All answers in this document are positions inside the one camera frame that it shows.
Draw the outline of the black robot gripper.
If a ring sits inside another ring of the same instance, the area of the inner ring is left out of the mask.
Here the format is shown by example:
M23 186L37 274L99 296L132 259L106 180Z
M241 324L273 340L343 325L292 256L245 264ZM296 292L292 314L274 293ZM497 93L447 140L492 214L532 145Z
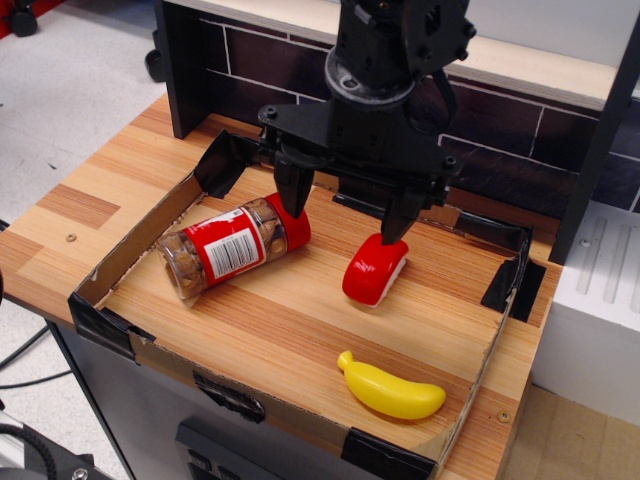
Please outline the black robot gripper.
M382 244L403 239L422 209L442 205L462 162L411 124L404 106L363 110L344 101L266 105L258 119L273 150L274 180L288 215L299 218L316 172L389 192Z

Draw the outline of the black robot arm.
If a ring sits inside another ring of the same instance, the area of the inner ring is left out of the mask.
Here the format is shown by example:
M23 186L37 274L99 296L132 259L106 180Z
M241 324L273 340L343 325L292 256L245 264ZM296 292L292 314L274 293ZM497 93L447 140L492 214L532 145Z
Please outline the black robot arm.
M476 29L465 1L344 1L325 61L324 103L260 109L261 144L287 213L299 217L322 172L387 194L381 235L399 242L421 211L445 204L462 164L437 143L449 126L411 114L415 88L432 78L450 117L445 66L468 56Z

